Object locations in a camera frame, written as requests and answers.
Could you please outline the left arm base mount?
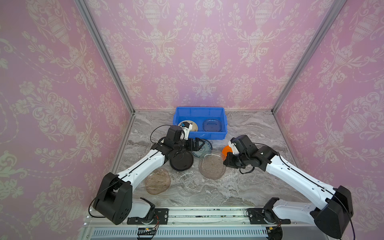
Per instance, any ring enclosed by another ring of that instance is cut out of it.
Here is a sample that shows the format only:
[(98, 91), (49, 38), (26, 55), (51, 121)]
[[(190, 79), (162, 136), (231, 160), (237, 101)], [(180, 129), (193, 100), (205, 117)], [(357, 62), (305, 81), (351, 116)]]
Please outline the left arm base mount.
[(151, 209), (144, 218), (134, 217), (127, 218), (128, 225), (167, 225), (169, 209), (155, 208)]

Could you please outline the cream plate with calligraphy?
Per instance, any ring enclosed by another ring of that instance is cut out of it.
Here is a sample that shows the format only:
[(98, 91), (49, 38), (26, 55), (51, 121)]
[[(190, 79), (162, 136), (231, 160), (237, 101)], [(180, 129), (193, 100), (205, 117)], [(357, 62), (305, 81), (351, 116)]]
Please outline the cream plate with calligraphy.
[(184, 120), (184, 121), (181, 121), (178, 124), (178, 126), (181, 127), (183, 125), (183, 123), (189, 123), (192, 126), (192, 129), (190, 130), (191, 132), (197, 132), (198, 131), (198, 125), (195, 122), (190, 121), (190, 120)]

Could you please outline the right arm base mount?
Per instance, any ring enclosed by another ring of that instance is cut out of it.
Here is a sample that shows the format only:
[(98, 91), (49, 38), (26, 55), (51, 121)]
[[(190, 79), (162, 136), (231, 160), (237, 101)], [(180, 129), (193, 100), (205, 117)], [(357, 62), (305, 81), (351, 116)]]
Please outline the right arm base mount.
[(246, 216), (249, 218), (251, 225), (289, 225), (291, 220), (279, 219), (272, 210), (264, 210), (263, 208), (249, 208), (246, 210)]

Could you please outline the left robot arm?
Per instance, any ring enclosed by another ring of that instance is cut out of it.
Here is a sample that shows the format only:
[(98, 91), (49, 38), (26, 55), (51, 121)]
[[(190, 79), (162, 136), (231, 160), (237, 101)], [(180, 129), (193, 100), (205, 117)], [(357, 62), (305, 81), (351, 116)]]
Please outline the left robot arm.
[(142, 159), (117, 174), (106, 174), (89, 208), (115, 225), (123, 221), (150, 224), (155, 219), (156, 206), (145, 198), (134, 199), (133, 192), (153, 171), (166, 163), (179, 172), (193, 165), (192, 153), (198, 152), (205, 142), (200, 138), (190, 139), (191, 128), (187, 122), (182, 126), (170, 125), (167, 135), (154, 142)]

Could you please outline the orange plastic plate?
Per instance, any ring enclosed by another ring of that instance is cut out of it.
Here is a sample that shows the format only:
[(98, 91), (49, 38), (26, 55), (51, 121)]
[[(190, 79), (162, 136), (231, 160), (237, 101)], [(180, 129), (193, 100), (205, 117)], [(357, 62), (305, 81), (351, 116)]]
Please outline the orange plastic plate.
[(224, 161), (227, 158), (228, 153), (232, 153), (232, 148), (230, 146), (225, 146), (222, 150), (222, 160)]

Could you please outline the grey clear plate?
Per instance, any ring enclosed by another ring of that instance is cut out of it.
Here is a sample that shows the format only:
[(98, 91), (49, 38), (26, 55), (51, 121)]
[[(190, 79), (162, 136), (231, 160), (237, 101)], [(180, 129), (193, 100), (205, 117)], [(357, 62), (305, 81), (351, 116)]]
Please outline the grey clear plate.
[(216, 119), (206, 119), (203, 122), (203, 130), (205, 132), (221, 132), (223, 128), (222, 122)]

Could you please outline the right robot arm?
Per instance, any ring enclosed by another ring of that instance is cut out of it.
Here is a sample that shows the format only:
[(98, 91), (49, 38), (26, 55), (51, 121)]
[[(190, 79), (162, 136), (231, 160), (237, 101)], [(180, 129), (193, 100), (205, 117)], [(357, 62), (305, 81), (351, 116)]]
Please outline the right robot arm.
[(292, 165), (273, 148), (253, 143), (247, 135), (232, 138), (231, 151), (223, 164), (234, 169), (251, 166), (269, 173), (305, 196), (308, 203), (289, 202), (271, 198), (264, 206), (262, 214), (267, 223), (280, 224), (284, 220), (299, 221), (315, 225), (333, 239), (341, 239), (347, 226), (351, 226), (353, 201), (351, 192), (337, 188), (310, 176)]

